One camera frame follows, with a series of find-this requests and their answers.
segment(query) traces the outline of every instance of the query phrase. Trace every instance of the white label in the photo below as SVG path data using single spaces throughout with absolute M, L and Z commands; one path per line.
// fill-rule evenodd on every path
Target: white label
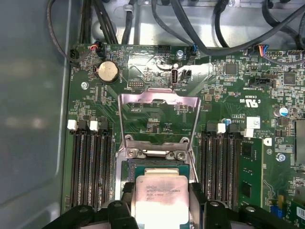
M 296 215 L 302 219 L 305 219 L 305 210 L 296 207 Z
M 260 129 L 261 118 L 260 117 L 247 117 L 247 129 Z

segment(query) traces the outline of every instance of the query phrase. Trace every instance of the integrated circuit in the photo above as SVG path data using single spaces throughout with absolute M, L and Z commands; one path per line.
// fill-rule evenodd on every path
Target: integrated circuit
M 252 144 L 249 144 L 249 143 L 243 143 L 243 146 L 242 146 L 242 155 L 243 156 L 246 156 L 246 157 L 252 157 Z
M 284 73 L 284 84 L 295 85 L 295 73 Z
M 225 64 L 225 74 L 226 75 L 237 75 L 237 64 L 226 63 Z
M 252 186 L 246 182 L 242 183 L 242 194 L 248 198 L 251 198 Z

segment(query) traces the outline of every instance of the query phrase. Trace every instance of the mounting screw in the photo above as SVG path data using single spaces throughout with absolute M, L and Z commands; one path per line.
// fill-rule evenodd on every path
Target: mounting screw
M 285 156 L 284 154 L 277 154 L 277 155 L 276 155 L 276 160 L 277 160 L 278 162 L 283 162 L 283 161 L 286 160 L 286 156 Z
M 246 210 L 250 212 L 255 212 L 255 209 L 253 207 L 246 207 Z
M 183 151 L 177 153 L 177 159 L 183 160 L 185 159 L 185 153 Z
M 87 90 L 87 89 L 89 88 L 89 84 L 88 84 L 87 82 L 82 82 L 82 83 L 81 83 L 81 88 L 82 88 L 83 90 Z
M 229 0 L 228 6 L 232 7 L 235 5 L 235 0 Z
M 136 151 L 136 149 L 131 149 L 131 150 L 129 150 L 129 152 L 128 152 L 128 157 L 136 157 L 137 156 L 137 151 Z
M 178 50 L 178 51 L 176 52 L 176 56 L 177 56 L 178 59 L 182 59 L 182 58 L 184 57 L 184 52 L 183 52 L 183 50 Z
M 217 202 L 215 202 L 215 201 L 211 202 L 211 205 L 214 206 L 214 207 L 219 206 L 219 204 Z

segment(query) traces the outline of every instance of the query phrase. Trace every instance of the black ram slot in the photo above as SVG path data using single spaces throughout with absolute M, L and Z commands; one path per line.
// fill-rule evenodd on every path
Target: black ram slot
M 75 132 L 73 134 L 71 207 L 74 207 L 77 205 L 78 158 L 79 158 L 80 142 L 81 142 L 81 136 Z
M 233 134 L 228 134 L 228 139 L 227 139 L 227 177 L 226 177 L 226 182 L 228 188 L 226 189 L 226 196 L 225 196 L 225 201 L 230 209 L 232 209 L 232 200 L 234 197 L 233 193 L 233 188 L 234 188 L 234 183 L 233 183 L 233 177 L 234 177 L 234 167 L 237 166 L 234 164 L 234 155 L 235 155 L 235 139 Z
M 211 174 L 212 174 L 212 138 L 210 133 L 202 132 L 202 173 L 201 184 L 204 194 L 211 198 Z
M 216 173 L 215 173 L 215 199 L 222 199 L 222 171 L 223 171 L 223 135 L 218 135 L 216 138 Z
M 109 200 L 109 183 L 110 183 L 110 165 L 111 165 L 111 150 L 112 140 L 108 135 L 103 137 L 103 149 L 102 149 L 102 196 L 101 205 Z
M 229 170 L 228 170 L 228 164 L 229 161 L 229 152 L 227 147 L 227 134 L 224 134 L 223 138 L 223 149 L 222 149 L 222 196 L 221 201 L 226 202 L 228 195 L 227 190 L 229 189 L 230 183 L 228 182 L 229 177 Z
M 217 137 L 213 137 L 212 145 L 212 174 L 211 174 L 211 199 L 216 199 L 217 197 Z

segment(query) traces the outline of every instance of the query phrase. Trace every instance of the green circuit board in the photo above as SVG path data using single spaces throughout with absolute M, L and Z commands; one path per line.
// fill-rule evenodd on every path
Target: green circuit board
M 75 47 L 79 53 L 88 48 L 88 45 Z M 107 122 L 108 130 L 107 134 L 95 140 L 104 143 L 99 155 L 102 162 L 94 169 L 90 164 L 93 160 L 90 154 L 95 144 L 93 140 L 81 146 L 80 151 L 84 152 L 86 147 L 89 153 L 81 156 L 82 161 L 75 167 L 73 154 L 78 150 L 76 141 L 84 141 L 86 136 L 77 140 L 75 134 L 67 130 L 63 212 L 80 203 L 90 205 L 93 195 L 99 208 L 103 202 L 114 199 L 116 152 L 121 145 L 118 95 L 141 94 L 149 88 L 171 88 L 179 96 L 201 99 L 193 151 L 196 171 L 201 183 L 206 185 L 203 189 L 207 196 L 224 199 L 225 191 L 218 194 L 221 190 L 210 189 L 210 185 L 215 186 L 213 182 L 217 181 L 204 180 L 213 177 L 217 171 L 213 170 L 217 161 L 215 164 L 213 159 L 211 162 L 203 161 L 207 150 L 211 150 L 211 153 L 219 150 L 214 146 L 218 144 L 218 138 L 225 138 L 226 143 L 220 143 L 221 153 L 222 156 L 227 155 L 224 145 L 229 143 L 230 138 L 226 135 L 228 133 L 217 135 L 218 123 L 225 123 L 227 132 L 234 132 L 234 138 L 238 139 L 234 142 L 236 170 L 230 174 L 236 189 L 227 194 L 235 196 L 231 208 L 255 204 L 269 211 L 271 205 L 277 204 L 278 195 L 293 197 L 295 187 L 304 186 L 305 175 L 299 171 L 304 171 L 305 167 L 295 161 L 295 121 L 304 118 L 304 66 L 279 66 L 258 55 L 250 56 L 246 51 L 220 57 L 203 56 L 196 51 L 195 60 L 190 61 L 187 58 L 188 49 L 184 46 L 105 45 L 103 60 L 91 52 L 80 66 L 72 67 L 68 119 L 86 121 L 87 125 L 91 120 Z M 183 58 L 177 58 L 178 50 L 184 52 Z M 267 54 L 283 61 L 298 60 L 303 55 L 295 51 L 272 50 Z M 114 83 L 104 84 L 94 74 L 94 66 L 103 61 L 112 61 L 117 65 L 119 78 Z M 170 80 L 174 64 L 178 64 L 180 79 L 175 84 Z M 187 80 L 182 79 L 185 71 L 191 71 Z M 81 88 L 82 82 L 88 83 L 88 89 Z M 281 107 L 287 108 L 287 115 L 278 115 Z M 182 137 L 189 137 L 196 117 L 191 107 L 170 106 L 163 101 L 126 104 L 122 109 L 124 134 L 153 144 L 179 142 Z M 253 136 L 243 137 L 245 130 L 252 131 Z M 207 133 L 211 133 L 212 137 L 209 138 Z M 278 160 L 279 154 L 285 156 L 284 161 Z M 86 161 L 88 166 L 80 171 L 82 163 L 86 164 Z M 219 163 L 218 166 L 223 166 L 221 160 Z M 92 180 L 95 171 L 99 177 Z M 128 181 L 126 173 L 128 168 L 122 172 L 122 187 Z M 226 171 L 223 171 L 218 176 L 219 182 L 230 186 L 230 180 L 221 181 L 225 179 L 225 174 Z M 77 195 L 74 193 L 75 198 L 71 194 L 73 190 L 76 193 L 86 191 Z

